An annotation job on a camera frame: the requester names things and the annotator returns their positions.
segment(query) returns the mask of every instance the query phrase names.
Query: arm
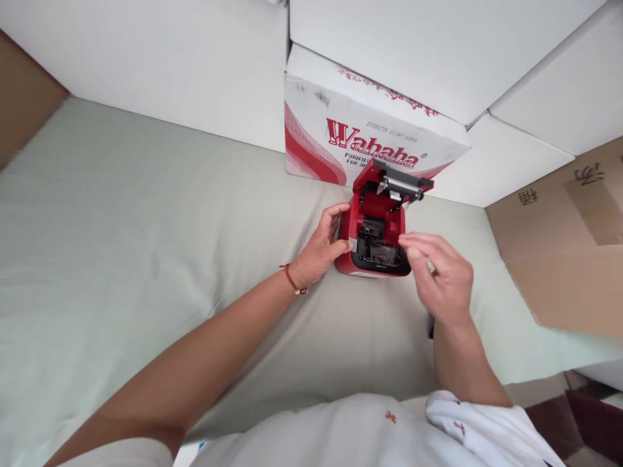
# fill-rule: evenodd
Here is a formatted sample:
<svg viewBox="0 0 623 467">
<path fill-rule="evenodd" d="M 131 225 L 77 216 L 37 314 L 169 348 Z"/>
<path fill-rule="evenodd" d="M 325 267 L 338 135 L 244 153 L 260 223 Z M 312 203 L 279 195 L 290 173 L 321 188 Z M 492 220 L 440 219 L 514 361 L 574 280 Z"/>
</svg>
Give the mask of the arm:
<svg viewBox="0 0 623 467">
<path fill-rule="evenodd" d="M 413 269 L 418 295 L 435 317 L 435 371 L 441 387 L 465 402 L 512 407 L 469 313 L 472 265 L 436 235 L 408 233 L 399 241 Z"/>
<path fill-rule="evenodd" d="M 348 204 L 323 211 L 288 271 L 300 289 L 318 282 L 350 242 L 331 243 Z M 273 274 L 217 316 L 183 336 L 119 389 L 52 456 L 55 467 L 126 438 L 153 438 L 175 457 L 184 436 L 215 403 L 296 299 L 286 272 Z"/>
</svg>

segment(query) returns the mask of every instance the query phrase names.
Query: fabric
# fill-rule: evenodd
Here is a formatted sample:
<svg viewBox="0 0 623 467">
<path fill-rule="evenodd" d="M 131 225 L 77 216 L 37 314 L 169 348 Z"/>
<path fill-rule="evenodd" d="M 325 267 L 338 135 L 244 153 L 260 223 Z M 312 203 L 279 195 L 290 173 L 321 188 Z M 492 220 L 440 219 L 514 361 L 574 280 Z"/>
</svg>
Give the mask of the fabric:
<svg viewBox="0 0 623 467">
<path fill-rule="evenodd" d="M 162 350 L 290 262 L 348 188 L 284 155 L 70 98 L 0 173 L 0 464 L 40 467 Z M 536 325 L 483 209 L 426 197 L 409 230 L 474 265 L 472 314 L 503 383 L 623 357 Z M 299 298 L 190 439 L 360 392 L 435 388 L 413 277 L 331 268 Z"/>
<path fill-rule="evenodd" d="M 246 433 L 209 441 L 191 467 L 565 465 L 520 407 L 459 402 L 451 392 L 439 391 L 429 398 L 426 417 L 430 423 L 396 399 L 358 394 L 280 413 Z M 109 444 L 63 467 L 170 466 L 164 445 L 146 441 Z"/>
</svg>

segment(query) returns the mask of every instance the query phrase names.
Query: wahaha logo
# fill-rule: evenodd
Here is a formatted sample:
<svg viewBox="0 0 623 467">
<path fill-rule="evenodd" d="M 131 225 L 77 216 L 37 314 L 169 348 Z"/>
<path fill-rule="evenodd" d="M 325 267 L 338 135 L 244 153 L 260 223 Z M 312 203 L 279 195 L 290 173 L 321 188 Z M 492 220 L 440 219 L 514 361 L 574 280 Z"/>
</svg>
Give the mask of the wahaha logo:
<svg viewBox="0 0 623 467">
<path fill-rule="evenodd" d="M 403 165 L 408 169 L 412 169 L 419 160 L 417 157 L 410 156 L 404 152 L 402 147 L 394 150 L 391 147 L 381 146 L 376 142 L 376 138 L 370 138 L 370 141 L 363 138 L 355 138 L 355 135 L 360 132 L 359 128 L 353 127 L 350 135 L 347 135 L 348 125 L 330 118 L 326 122 L 329 124 L 329 144 L 333 144 L 333 146 L 346 148 L 350 145 L 351 150 L 360 154 L 384 159 Z"/>
</svg>

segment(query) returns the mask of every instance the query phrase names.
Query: right hand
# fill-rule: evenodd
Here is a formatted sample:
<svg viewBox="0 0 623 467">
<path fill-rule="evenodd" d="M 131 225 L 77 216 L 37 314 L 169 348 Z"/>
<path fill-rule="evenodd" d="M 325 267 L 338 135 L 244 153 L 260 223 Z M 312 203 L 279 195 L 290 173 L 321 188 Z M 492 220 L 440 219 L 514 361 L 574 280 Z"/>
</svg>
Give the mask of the right hand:
<svg viewBox="0 0 623 467">
<path fill-rule="evenodd" d="M 438 235 L 404 233 L 398 243 L 407 253 L 417 294 L 435 319 L 447 326 L 470 324 L 472 265 Z M 432 272 L 427 260 L 435 267 Z"/>
</svg>

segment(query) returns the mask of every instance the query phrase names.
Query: left hand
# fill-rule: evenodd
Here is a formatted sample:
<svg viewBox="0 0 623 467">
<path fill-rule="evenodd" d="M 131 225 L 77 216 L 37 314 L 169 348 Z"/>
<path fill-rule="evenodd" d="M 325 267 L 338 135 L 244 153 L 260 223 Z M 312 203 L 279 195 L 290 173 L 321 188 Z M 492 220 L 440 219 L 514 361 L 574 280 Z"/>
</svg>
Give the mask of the left hand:
<svg viewBox="0 0 623 467">
<path fill-rule="evenodd" d="M 350 204 L 339 203 L 323 211 L 318 227 L 307 245 L 288 267 L 288 272 L 299 289 L 318 282 L 338 256 L 355 247 L 348 240 L 337 240 L 331 243 L 340 216 L 349 209 Z"/>
</svg>

